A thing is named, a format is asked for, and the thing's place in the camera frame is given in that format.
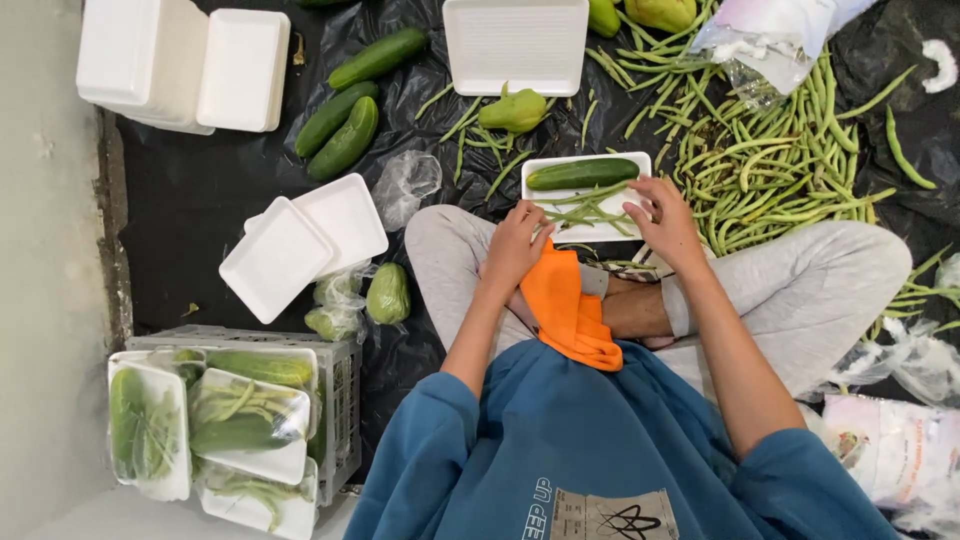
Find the black plastic sheet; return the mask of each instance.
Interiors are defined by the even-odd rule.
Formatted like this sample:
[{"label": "black plastic sheet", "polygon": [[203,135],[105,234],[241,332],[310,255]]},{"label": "black plastic sheet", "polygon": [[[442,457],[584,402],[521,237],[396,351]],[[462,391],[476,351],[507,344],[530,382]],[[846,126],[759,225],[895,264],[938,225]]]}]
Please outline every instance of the black plastic sheet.
[{"label": "black plastic sheet", "polygon": [[[183,324],[220,325],[236,329],[308,331],[302,317],[311,307],[310,289],[269,326],[263,326],[224,285],[218,267],[243,235],[243,223],[263,211],[276,196],[295,198],[317,186],[304,172],[304,163],[292,151],[292,141],[306,117],[332,91],[325,85],[329,72],[365,44],[400,28],[429,29],[431,44],[425,53],[378,80],[380,127],[369,152],[351,172],[373,186],[386,161],[410,149],[437,156],[444,171],[443,187],[424,205],[451,204],[496,221],[519,197],[519,167],[500,190],[484,203],[497,176],[496,161],[487,150],[469,149],[458,185],[452,178],[455,142],[439,143],[472,98],[452,92],[419,121],[420,105],[449,83],[441,0],[368,1],[338,4],[329,9],[303,10],[281,0],[197,0],[205,12],[218,8],[278,10],[287,13],[295,33],[305,40],[306,64],[288,64],[280,127],[268,134],[219,130],[203,137],[155,130],[118,117],[124,141],[128,178],[129,225],[121,239],[131,267],[134,331],[150,333]],[[911,63],[921,66],[898,89],[890,102],[898,112],[898,131],[904,152],[918,169],[947,188],[927,192],[903,184],[885,142],[882,108],[865,115],[869,146],[857,190],[879,191],[896,185],[901,192],[878,208],[885,225],[904,237],[916,260],[922,260],[951,239],[960,239],[957,208],[960,157],[960,98],[956,87],[941,94],[923,94],[920,80],[932,76],[932,61],[920,55],[926,38],[946,40],[960,51],[960,8],[952,0],[891,0],[880,2],[854,21],[833,42],[834,65],[841,106],[855,107],[872,97]],[[291,36],[290,55],[298,38]],[[588,46],[601,45],[610,53],[632,46],[624,33],[616,40],[590,34]],[[645,76],[638,75],[638,82]],[[587,93],[595,91],[599,104],[588,125],[586,148],[580,148],[587,110]],[[712,88],[719,96],[724,88]],[[585,59],[581,91],[571,109],[560,99],[552,116],[532,133],[517,140],[521,149],[535,150],[531,158],[645,151],[652,156],[666,133],[654,135],[657,120],[644,121],[629,141],[622,134],[634,114],[656,99],[653,89],[627,94],[591,59]],[[406,393],[426,375],[437,371],[443,347],[423,307],[406,252],[403,231],[390,237],[390,250],[374,262],[402,264],[411,279],[413,309],[396,327],[380,327],[364,346],[361,376],[361,435],[363,468],[353,481],[366,476],[373,451],[387,422]],[[597,245],[607,258],[630,258],[635,242]],[[200,311],[182,317],[189,304]],[[931,315],[955,318],[947,304],[931,302]],[[950,336],[960,343],[960,334]],[[867,393],[910,399],[888,382]]]}]

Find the light gray sweatpants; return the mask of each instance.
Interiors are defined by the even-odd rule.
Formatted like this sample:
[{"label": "light gray sweatpants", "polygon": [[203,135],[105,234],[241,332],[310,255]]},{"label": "light gray sweatpants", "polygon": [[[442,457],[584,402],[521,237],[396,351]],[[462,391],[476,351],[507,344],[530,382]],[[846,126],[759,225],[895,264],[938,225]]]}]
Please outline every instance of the light gray sweatpants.
[{"label": "light gray sweatpants", "polygon": [[[444,347],[460,329],[496,226],[453,206],[420,210],[406,246]],[[737,313],[794,396],[823,380],[900,290],[910,252],[892,233],[854,221],[825,221],[712,260]],[[608,274],[581,265],[584,292],[603,297]],[[676,276],[661,282],[675,336],[656,355],[712,397],[704,351]],[[504,308],[494,355],[535,337]]]}]

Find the plastic crate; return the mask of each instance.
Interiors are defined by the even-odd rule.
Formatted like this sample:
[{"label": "plastic crate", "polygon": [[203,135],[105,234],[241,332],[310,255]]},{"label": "plastic crate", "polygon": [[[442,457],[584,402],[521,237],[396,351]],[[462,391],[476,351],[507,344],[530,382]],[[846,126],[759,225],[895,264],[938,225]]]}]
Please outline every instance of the plastic crate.
[{"label": "plastic crate", "polygon": [[231,349],[312,349],[326,385],[326,456],[318,474],[317,506],[330,506],[333,495],[360,468],[360,362],[362,347],[353,341],[329,343],[316,334],[232,330],[188,325],[153,335],[131,337],[128,351],[161,346]]}]

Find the sweatshirt sleeve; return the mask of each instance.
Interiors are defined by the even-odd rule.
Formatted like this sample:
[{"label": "sweatshirt sleeve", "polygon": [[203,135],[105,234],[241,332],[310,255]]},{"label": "sweatshirt sleeve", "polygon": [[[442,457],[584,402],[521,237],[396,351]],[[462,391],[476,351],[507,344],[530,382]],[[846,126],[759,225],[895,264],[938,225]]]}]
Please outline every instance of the sweatshirt sleeve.
[{"label": "sweatshirt sleeve", "polygon": [[420,538],[444,510],[476,444],[480,406],[447,373],[421,380],[396,409],[350,519],[347,540]]},{"label": "sweatshirt sleeve", "polygon": [[843,465],[808,430],[767,435],[740,464],[731,492],[789,539],[898,539]]}]

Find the hand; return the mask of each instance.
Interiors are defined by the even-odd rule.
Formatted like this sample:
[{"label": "hand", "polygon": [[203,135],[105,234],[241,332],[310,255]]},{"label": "hand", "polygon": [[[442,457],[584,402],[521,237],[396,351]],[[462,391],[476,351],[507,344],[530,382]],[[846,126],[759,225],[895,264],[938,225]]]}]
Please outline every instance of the hand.
[{"label": "hand", "polygon": [[[531,242],[537,225],[542,225],[542,229]],[[543,216],[543,209],[530,201],[520,201],[510,210],[507,219],[496,226],[490,240],[480,279],[481,284],[489,287],[488,292],[497,295],[498,299],[502,297],[501,300],[506,303],[520,280],[540,260],[540,252],[554,227]]]},{"label": "hand", "polygon": [[641,202],[643,208],[654,216],[653,221],[633,203],[624,203],[623,210],[640,228],[643,240],[654,253],[678,273],[707,263],[693,212],[672,182],[641,175],[639,180],[627,185],[653,202]]}]

